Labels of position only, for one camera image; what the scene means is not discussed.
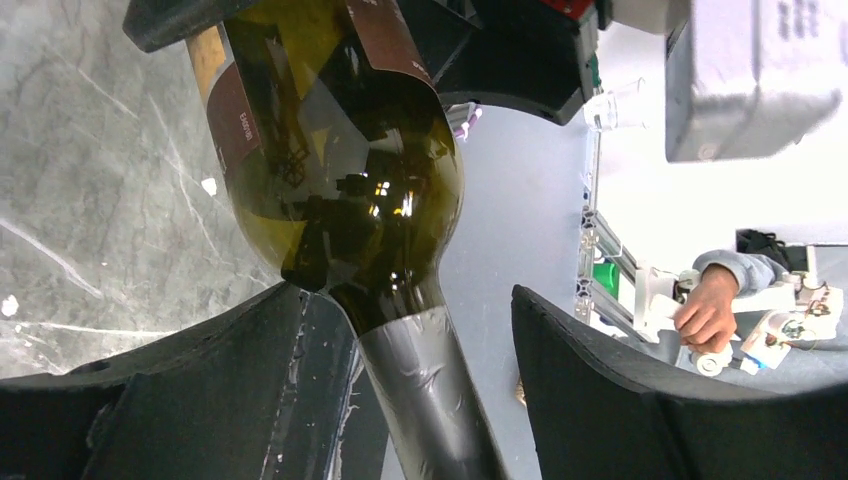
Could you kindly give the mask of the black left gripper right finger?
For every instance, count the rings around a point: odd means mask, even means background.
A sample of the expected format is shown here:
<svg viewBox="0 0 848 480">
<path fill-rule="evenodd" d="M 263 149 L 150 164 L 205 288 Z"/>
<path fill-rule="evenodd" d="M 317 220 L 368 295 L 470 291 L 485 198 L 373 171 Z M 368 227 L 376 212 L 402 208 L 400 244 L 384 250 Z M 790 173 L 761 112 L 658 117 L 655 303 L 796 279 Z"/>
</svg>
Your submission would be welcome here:
<svg viewBox="0 0 848 480">
<path fill-rule="evenodd" d="M 847 388 L 777 394 L 698 376 L 512 291 L 546 479 L 843 479 Z"/>
</svg>

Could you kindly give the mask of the green wine bottle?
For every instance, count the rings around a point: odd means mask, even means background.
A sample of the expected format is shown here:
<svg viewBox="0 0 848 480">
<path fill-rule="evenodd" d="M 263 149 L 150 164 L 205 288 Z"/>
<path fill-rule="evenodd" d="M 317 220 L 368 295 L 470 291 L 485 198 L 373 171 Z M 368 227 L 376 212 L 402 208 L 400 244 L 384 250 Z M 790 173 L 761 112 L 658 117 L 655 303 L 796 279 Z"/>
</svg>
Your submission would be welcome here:
<svg viewBox="0 0 848 480">
<path fill-rule="evenodd" d="M 408 479 L 503 479 L 442 295 L 455 137 L 393 1 L 261 1 L 186 41 L 239 226 L 344 312 Z"/>
</svg>

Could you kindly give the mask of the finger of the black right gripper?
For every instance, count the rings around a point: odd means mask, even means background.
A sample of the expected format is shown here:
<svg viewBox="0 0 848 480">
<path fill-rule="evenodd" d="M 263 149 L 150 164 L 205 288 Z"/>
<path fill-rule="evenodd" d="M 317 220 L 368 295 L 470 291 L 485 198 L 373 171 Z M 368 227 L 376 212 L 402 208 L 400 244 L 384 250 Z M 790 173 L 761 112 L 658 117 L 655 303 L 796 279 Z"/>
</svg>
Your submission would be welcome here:
<svg viewBox="0 0 848 480">
<path fill-rule="evenodd" d="M 137 48 L 153 53 L 257 3 L 258 0 L 130 0 L 122 27 Z"/>
<path fill-rule="evenodd" d="M 443 106 L 476 103 L 563 126 L 593 95 L 597 1 L 421 1 L 400 10 Z"/>
</svg>

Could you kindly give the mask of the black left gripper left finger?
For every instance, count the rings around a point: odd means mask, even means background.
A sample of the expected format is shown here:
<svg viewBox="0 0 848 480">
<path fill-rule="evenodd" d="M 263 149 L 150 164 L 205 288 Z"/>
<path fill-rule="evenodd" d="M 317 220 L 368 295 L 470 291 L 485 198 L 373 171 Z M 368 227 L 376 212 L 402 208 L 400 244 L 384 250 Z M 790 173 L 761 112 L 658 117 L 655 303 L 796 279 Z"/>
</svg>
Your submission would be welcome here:
<svg viewBox="0 0 848 480">
<path fill-rule="evenodd" d="M 5 479 L 269 479 L 299 292 L 278 285 L 146 346 L 1 384 Z"/>
</svg>

